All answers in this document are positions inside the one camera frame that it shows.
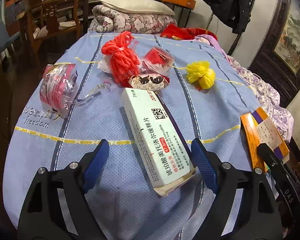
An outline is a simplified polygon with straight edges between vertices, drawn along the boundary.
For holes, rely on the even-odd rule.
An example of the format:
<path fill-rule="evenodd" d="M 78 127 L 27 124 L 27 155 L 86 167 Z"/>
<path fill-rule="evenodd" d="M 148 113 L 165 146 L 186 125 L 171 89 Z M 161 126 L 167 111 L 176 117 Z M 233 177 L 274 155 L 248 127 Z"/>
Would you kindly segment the orange purple medicine box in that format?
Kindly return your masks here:
<path fill-rule="evenodd" d="M 265 143 L 280 160 L 289 156 L 289 148 L 262 107 L 241 115 L 240 119 L 247 138 L 252 168 L 258 167 L 264 172 L 269 170 L 257 154 L 257 148 L 262 143 Z"/>

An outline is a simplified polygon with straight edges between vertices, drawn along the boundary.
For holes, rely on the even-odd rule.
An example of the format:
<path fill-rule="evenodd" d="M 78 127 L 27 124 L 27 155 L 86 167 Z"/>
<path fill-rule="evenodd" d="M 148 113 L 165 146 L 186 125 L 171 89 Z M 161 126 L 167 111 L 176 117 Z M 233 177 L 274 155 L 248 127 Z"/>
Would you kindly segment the yellow yarn bundle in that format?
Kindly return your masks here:
<path fill-rule="evenodd" d="M 189 83 L 198 83 L 201 89 L 210 89 L 214 83 L 216 74 L 208 61 L 197 61 L 186 67 Z"/>

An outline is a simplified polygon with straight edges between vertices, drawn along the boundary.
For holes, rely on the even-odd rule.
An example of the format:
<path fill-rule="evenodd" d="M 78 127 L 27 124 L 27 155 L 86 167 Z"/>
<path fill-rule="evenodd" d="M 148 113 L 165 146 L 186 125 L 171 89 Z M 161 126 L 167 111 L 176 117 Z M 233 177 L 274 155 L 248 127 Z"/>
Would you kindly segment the patterned snack wrapper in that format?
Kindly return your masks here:
<path fill-rule="evenodd" d="M 128 79 L 131 88 L 159 91 L 170 84 L 170 79 L 160 74 L 139 74 L 133 75 Z"/>

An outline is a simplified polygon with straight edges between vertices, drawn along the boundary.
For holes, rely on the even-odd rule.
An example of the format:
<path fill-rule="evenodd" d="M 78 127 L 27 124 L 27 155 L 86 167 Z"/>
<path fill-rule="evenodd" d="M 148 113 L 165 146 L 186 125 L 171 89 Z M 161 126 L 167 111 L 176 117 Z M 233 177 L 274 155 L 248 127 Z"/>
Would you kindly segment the lilac garment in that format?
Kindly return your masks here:
<path fill-rule="evenodd" d="M 208 35 L 208 34 L 202 34 L 202 35 L 196 36 L 194 39 L 199 41 L 199 42 L 203 42 L 203 43 L 206 43 L 206 44 L 214 47 L 216 50 L 218 50 L 223 55 L 223 57 L 226 60 L 229 60 L 227 54 L 221 48 L 221 46 L 219 45 L 217 39 L 215 39 L 213 36 Z"/>

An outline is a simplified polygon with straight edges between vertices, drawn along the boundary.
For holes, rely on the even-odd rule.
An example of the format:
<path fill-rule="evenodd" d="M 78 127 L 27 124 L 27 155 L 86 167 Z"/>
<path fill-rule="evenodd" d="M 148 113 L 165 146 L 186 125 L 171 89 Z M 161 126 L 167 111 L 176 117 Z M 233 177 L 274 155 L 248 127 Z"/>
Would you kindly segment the red item plastic bag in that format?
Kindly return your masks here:
<path fill-rule="evenodd" d="M 141 59 L 142 71 L 163 76 L 170 75 L 170 69 L 174 64 L 174 57 L 160 47 L 152 47 Z"/>

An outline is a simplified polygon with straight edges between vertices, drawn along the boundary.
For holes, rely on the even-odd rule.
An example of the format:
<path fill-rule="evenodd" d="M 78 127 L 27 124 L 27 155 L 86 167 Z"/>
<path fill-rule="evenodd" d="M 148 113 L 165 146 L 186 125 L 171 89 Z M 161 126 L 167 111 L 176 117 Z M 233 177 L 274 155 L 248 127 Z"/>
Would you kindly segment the cream pillow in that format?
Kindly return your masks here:
<path fill-rule="evenodd" d="M 162 14 L 174 16 L 172 9 L 155 0 L 100 0 L 102 5 L 127 14 Z"/>

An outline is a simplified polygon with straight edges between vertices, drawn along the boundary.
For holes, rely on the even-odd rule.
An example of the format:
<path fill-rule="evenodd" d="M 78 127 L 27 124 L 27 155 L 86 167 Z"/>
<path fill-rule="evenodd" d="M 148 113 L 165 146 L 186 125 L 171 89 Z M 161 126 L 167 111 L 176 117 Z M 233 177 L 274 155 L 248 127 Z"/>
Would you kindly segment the orange flat box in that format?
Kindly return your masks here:
<path fill-rule="evenodd" d="M 194 9 L 196 1 L 195 0 L 162 0 L 163 2 L 173 3 L 180 5 L 189 9 Z"/>

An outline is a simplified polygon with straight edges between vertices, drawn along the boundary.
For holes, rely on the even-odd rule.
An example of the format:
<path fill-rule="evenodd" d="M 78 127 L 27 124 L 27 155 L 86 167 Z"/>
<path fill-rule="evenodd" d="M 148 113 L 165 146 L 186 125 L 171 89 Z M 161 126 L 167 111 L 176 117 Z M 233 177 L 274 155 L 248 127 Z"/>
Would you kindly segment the dark framed painting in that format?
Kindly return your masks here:
<path fill-rule="evenodd" d="M 269 83 L 287 107 L 300 90 L 300 0 L 278 0 L 249 70 Z"/>

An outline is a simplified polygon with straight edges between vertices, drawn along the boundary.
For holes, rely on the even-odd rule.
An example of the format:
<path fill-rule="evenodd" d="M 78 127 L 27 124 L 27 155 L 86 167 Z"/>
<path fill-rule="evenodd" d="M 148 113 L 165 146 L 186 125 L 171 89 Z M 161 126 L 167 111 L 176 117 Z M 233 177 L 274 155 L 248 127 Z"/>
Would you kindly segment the white medicine box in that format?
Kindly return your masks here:
<path fill-rule="evenodd" d="M 189 146 L 156 92 L 125 88 L 121 99 L 153 190 L 166 197 L 196 174 Z"/>

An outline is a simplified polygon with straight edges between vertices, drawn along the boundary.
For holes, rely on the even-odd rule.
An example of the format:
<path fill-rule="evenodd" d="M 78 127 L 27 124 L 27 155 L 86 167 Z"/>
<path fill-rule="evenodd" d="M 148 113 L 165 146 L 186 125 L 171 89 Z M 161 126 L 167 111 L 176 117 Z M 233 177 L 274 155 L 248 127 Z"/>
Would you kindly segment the pink floral folded quilt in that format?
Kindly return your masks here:
<path fill-rule="evenodd" d="M 161 14 L 126 14 L 105 5 L 93 8 L 94 18 L 88 31 L 97 33 L 122 33 L 130 31 L 135 34 L 159 34 L 168 25 L 177 25 L 170 15 Z"/>

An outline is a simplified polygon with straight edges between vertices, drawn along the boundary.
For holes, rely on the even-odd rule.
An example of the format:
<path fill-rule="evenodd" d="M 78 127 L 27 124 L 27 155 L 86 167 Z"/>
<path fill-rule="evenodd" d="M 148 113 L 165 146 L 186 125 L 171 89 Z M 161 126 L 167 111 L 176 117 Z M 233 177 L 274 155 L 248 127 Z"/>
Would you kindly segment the red yarn bundle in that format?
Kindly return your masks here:
<path fill-rule="evenodd" d="M 101 49 L 102 54 L 109 59 L 114 81 L 121 85 L 131 76 L 140 74 L 139 57 L 135 50 L 130 48 L 134 39 L 130 31 L 124 31 L 107 41 Z"/>

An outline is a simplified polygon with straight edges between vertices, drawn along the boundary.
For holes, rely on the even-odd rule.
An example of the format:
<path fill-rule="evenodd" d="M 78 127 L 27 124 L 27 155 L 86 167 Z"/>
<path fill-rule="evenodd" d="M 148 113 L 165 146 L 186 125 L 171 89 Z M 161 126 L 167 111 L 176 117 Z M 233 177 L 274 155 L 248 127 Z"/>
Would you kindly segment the pink items plastic bag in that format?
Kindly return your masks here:
<path fill-rule="evenodd" d="M 78 90 L 77 77 L 75 64 L 48 64 L 39 89 L 43 109 L 67 118 Z"/>

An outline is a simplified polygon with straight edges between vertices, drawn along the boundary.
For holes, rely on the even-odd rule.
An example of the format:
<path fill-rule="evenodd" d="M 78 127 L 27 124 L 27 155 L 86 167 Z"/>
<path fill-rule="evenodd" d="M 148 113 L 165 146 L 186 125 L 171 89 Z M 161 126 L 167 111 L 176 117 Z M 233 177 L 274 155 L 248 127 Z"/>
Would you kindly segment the light blue bed blanket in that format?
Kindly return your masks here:
<path fill-rule="evenodd" d="M 208 151 L 240 170 L 249 170 L 240 116 L 260 105 L 253 91 L 215 48 L 198 41 L 174 41 L 136 35 L 136 53 L 159 46 L 175 59 L 170 84 L 160 95 L 188 142 L 199 138 Z M 210 89 L 189 83 L 186 67 L 208 61 L 216 74 Z M 3 201 L 14 225 L 30 183 L 40 167 L 58 170 L 96 148 L 110 154 L 96 187 L 86 196 L 108 239 L 191 239 L 214 199 L 200 178 L 167 197 L 153 191 L 121 101 L 122 88 L 71 107 L 67 119 L 43 110 L 36 90 L 26 103 L 9 144 L 3 176 Z"/>

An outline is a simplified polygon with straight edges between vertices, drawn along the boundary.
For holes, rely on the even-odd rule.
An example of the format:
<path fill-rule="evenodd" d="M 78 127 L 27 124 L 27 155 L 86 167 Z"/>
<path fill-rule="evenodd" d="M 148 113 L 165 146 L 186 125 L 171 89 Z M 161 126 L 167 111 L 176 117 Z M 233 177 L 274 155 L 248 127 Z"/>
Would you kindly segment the blue chair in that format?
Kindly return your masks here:
<path fill-rule="evenodd" d="M 13 53 L 15 53 L 15 49 L 13 43 L 20 37 L 20 32 L 16 32 L 12 36 L 9 36 L 6 26 L 2 21 L 0 21 L 0 61 L 1 54 L 8 49 L 9 47 L 12 49 Z"/>

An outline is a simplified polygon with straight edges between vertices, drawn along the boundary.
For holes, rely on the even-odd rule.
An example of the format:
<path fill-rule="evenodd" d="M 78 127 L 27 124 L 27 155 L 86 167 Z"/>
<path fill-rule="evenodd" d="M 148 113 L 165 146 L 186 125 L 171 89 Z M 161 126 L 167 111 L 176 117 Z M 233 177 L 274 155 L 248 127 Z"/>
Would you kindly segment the purple floral quilt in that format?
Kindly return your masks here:
<path fill-rule="evenodd" d="M 283 140 L 289 143 L 292 138 L 294 118 L 287 109 L 280 106 L 279 92 L 257 74 L 242 67 L 233 57 L 228 56 L 228 60 L 237 74 L 252 89 L 262 109 L 272 120 Z"/>

